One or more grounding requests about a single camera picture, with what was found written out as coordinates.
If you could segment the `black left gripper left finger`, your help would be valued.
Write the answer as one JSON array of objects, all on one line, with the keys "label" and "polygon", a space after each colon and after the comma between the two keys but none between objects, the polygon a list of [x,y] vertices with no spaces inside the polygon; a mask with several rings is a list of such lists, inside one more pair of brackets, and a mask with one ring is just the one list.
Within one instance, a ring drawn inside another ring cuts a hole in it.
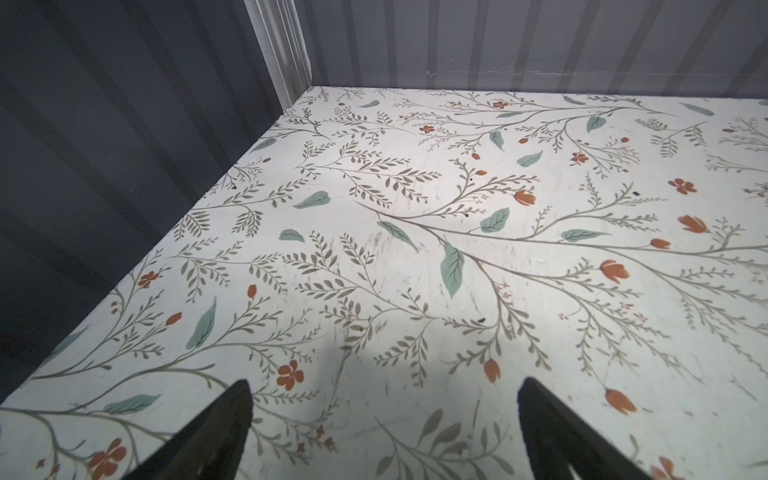
[{"label": "black left gripper left finger", "polygon": [[233,479],[253,419],[249,383],[238,380],[127,479]]}]

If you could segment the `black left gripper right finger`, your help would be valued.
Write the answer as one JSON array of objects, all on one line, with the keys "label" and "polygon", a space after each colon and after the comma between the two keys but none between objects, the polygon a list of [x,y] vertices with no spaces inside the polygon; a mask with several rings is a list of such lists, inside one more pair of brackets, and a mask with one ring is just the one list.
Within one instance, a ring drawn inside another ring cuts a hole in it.
[{"label": "black left gripper right finger", "polygon": [[537,379],[525,378],[517,404],[526,453],[536,479],[649,477]]}]

